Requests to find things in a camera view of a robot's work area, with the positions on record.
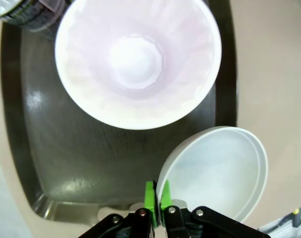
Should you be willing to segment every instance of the bowl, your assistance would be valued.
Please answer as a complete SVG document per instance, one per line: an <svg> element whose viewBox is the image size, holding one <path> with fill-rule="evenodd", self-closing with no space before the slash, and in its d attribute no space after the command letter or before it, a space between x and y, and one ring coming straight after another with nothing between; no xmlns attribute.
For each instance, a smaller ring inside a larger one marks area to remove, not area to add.
<svg viewBox="0 0 301 238"><path fill-rule="evenodd" d="M264 191L267 171L267 155L255 135L237 127L214 127L170 154L156 193L160 201L168 180L171 198L185 201L189 211L207 206L243 222Z"/></svg>
<svg viewBox="0 0 301 238"><path fill-rule="evenodd" d="M221 40L201 0L76 0L55 56L64 88L87 114L151 129L184 117L208 94Z"/></svg>

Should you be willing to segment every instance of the gray tray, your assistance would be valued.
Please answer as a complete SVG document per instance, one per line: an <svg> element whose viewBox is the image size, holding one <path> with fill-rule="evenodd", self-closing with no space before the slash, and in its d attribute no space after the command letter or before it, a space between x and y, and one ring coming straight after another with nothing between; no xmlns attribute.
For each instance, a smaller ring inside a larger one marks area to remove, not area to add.
<svg viewBox="0 0 301 238"><path fill-rule="evenodd" d="M6 25L1 73L12 154L26 197L41 217L94 224L101 207L143 201L182 141L217 125L236 125L236 57L229 3L210 1L222 37L215 85L184 118L151 130L125 130L93 119L59 79L54 42Z"/></svg>

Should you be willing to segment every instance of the silver screw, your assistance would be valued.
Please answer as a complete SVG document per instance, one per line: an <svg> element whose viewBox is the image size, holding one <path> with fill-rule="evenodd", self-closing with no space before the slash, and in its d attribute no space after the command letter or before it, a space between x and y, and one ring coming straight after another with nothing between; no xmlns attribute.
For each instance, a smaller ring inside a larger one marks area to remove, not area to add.
<svg viewBox="0 0 301 238"><path fill-rule="evenodd" d="M176 209L174 207L170 207L168 209L169 213L175 213Z"/></svg>
<svg viewBox="0 0 301 238"><path fill-rule="evenodd" d="M120 221L120 219L119 219L119 217L113 217L113 223L114 224L116 224L117 222L119 222Z"/></svg>
<svg viewBox="0 0 301 238"><path fill-rule="evenodd" d="M140 211L139 211L139 215L142 216L142 217L144 217L144 216L146 215L146 211L143 210L143 209L140 210Z"/></svg>
<svg viewBox="0 0 301 238"><path fill-rule="evenodd" d="M201 209L196 210L195 212L199 217L203 216L203 211Z"/></svg>

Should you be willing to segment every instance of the can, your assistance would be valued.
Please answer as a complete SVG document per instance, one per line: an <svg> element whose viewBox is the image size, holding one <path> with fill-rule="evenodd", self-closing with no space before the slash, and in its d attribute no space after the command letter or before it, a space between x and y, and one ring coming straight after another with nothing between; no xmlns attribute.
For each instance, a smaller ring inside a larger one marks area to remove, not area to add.
<svg viewBox="0 0 301 238"><path fill-rule="evenodd" d="M54 26L52 38L68 6L66 0L0 0L0 20L39 33Z"/></svg>

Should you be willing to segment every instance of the table surface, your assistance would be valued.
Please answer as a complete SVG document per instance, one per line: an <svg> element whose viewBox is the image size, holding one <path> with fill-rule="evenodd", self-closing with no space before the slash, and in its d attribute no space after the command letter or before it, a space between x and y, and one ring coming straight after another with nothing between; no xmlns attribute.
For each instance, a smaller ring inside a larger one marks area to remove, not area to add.
<svg viewBox="0 0 301 238"><path fill-rule="evenodd" d="M232 0L231 6L238 55L238 126L259 137L269 162L265 192L245 222L257 228L301 206L301 0ZM41 219L29 207L11 157L1 90L0 164L34 237L77 237L88 229Z"/></svg>

